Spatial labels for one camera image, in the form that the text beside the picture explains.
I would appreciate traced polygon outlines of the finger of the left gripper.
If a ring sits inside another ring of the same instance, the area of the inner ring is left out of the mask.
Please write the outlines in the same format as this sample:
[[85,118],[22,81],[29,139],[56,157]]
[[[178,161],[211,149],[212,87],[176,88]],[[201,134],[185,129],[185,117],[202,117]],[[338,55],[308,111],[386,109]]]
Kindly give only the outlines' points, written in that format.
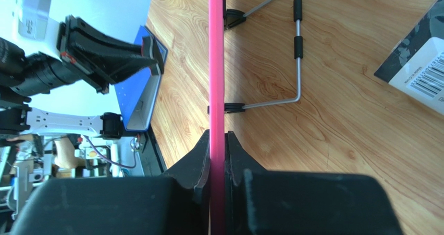
[[102,61],[109,84],[123,82],[139,70],[156,65],[156,60],[143,56],[107,57]]
[[74,59],[117,57],[149,59],[142,46],[127,43],[99,32],[81,18],[74,19]]

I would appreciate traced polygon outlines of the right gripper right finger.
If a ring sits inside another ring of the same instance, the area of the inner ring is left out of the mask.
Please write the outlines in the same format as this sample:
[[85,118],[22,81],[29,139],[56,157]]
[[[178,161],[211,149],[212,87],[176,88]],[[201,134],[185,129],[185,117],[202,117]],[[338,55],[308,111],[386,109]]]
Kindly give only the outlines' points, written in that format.
[[360,174],[272,171],[226,139],[227,234],[402,234],[388,195]]

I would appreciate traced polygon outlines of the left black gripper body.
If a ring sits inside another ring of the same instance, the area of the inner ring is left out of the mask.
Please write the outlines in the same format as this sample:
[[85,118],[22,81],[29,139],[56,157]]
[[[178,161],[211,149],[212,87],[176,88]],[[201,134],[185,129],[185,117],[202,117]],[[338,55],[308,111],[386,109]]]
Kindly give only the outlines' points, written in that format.
[[82,38],[98,44],[106,35],[95,29],[80,17],[68,15],[65,21],[59,24],[57,37],[57,50],[59,57],[66,63],[68,70],[95,88],[97,93],[109,93],[110,83],[106,80],[104,67],[100,67],[100,61],[93,54],[87,52],[87,48],[76,46],[81,44]]

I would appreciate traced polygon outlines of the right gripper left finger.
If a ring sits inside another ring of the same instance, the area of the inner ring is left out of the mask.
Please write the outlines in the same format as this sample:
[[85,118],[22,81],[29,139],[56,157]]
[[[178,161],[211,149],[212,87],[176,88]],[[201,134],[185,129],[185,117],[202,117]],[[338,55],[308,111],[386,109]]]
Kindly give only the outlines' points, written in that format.
[[51,179],[11,234],[207,234],[209,131],[156,177]]

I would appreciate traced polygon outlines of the pink framed whiteboard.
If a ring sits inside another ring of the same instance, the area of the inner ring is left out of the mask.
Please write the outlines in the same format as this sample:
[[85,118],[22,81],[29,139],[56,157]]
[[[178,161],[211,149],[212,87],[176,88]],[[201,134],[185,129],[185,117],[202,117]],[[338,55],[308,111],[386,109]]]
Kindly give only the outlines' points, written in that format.
[[223,0],[208,0],[209,157],[211,160],[211,234],[226,233],[225,58]]

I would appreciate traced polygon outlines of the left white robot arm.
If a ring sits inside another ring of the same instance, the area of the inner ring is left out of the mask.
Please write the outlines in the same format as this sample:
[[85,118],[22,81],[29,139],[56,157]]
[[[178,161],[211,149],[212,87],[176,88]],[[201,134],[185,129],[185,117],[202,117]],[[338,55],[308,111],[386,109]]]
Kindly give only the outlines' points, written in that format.
[[146,131],[164,72],[158,39],[140,28],[127,43],[74,16],[54,27],[43,41],[1,38],[1,137]]

